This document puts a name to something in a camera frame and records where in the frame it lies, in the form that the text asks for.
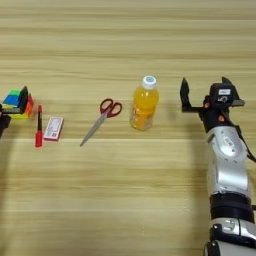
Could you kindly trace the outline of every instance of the red pen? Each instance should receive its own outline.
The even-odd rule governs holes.
[[[42,106],[38,106],[38,124],[36,133],[36,147],[42,147],[43,145],[43,132],[42,132]]]

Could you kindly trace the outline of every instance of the orange juice bottle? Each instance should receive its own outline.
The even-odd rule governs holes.
[[[138,87],[134,93],[130,120],[132,127],[145,131],[152,126],[158,100],[155,77],[145,76],[142,86]]]

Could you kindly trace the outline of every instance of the orange liquid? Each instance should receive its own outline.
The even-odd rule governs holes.
[[[156,89],[148,90],[143,86],[134,93],[131,125],[138,130],[148,130],[152,126],[159,94]]]

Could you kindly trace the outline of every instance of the scissors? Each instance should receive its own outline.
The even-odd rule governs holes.
[[[82,147],[87,140],[89,140],[92,135],[96,132],[96,130],[103,124],[103,122],[107,118],[112,118],[121,113],[123,109],[123,106],[120,102],[114,102],[112,99],[107,98],[103,100],[100,104],[100,118],[95,122],[93,127],[90,129],[90,131],[87,133],[87,135],[84,137],[83,141],[80,144],[80,147]]]

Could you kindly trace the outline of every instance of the blue block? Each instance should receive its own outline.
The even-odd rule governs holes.
[[[19,105],[19,96],[9,94],[3,101],[3,104],[17,107]]]

